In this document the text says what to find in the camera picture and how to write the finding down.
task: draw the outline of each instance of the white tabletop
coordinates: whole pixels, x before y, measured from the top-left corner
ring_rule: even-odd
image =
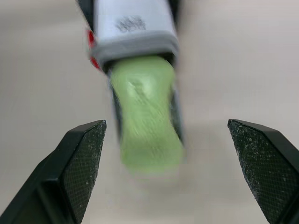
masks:
[[[84,224],[266,224],[227,121],[278,129],[299,147],[298,11],[297,0],[185,0],[187,163],[176,181],[148,187],[120,165],[107,79],[86,58],[75,1],[0,1],[0,213],[68,130],[106,119]]]

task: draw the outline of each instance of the white container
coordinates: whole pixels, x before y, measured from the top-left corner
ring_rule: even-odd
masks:
[[[109,62],[142,55],[178,56],[178,39],[167,0],[95,0],[91,50],[106,72]]]

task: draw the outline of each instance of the green sponge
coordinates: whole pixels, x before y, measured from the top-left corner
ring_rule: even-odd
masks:
[[[111,84],[122,109],[121,161],[132,171],[175,168],[182,144],[171,124],[170,99],[175,73],[158,56],[119,61]]]

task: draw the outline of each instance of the black gripper pad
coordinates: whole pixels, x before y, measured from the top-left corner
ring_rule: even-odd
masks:
[[[31,173],[0,224],[80,224],[98,174],[105,131],[104,120],[70,130]]]
[[[299,151],[274,129],[232,119],[228,127],[244,178],[268,222],[298,224]]]

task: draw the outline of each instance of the cleaning product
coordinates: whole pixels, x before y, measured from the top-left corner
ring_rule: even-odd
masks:
[[[150,173],[176,167],[183,159],[174,71],[179,1],[78,3],[90,26],[90,61],[111,86],[122,163]]]

